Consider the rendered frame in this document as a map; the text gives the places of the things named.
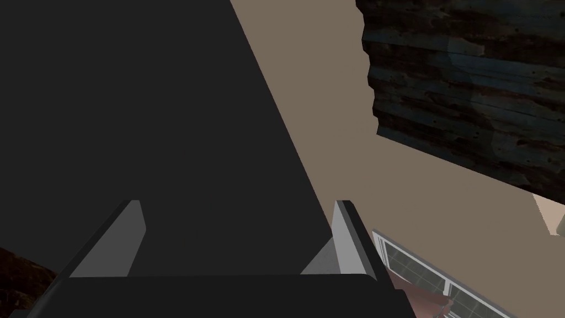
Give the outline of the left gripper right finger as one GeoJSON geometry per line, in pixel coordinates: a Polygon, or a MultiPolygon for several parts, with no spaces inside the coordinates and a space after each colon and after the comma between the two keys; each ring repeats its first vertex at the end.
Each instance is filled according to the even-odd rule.
{"type": "Polygon", "coordinates": [[[351,201],[335,201],[331,232],[332,237],[301,273],[366,274],[378,281],[379,254],[351,201]]]}

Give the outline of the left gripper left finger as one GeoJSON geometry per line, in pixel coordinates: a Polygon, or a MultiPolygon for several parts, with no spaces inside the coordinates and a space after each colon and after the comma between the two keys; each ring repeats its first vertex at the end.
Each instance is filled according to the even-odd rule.
{"type": "Polygon", "coordinates": [[[134,262],[146,233],[146,224],[138,200],[132,200],[111,224],[89,244],[84,256],[70,273],[71,278],[125,277],[134,262]]]}

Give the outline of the white framed window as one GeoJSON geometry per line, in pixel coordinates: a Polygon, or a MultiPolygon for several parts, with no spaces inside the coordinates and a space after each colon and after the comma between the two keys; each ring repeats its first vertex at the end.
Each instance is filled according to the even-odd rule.
{"type": "Polygon", "coordinates": [[[404,280],[435,294],[449,296],[448,318],[518,318],[477,294],[460,281],[409,251],[383,233],[372,231],[385,266],[404,280]]]}

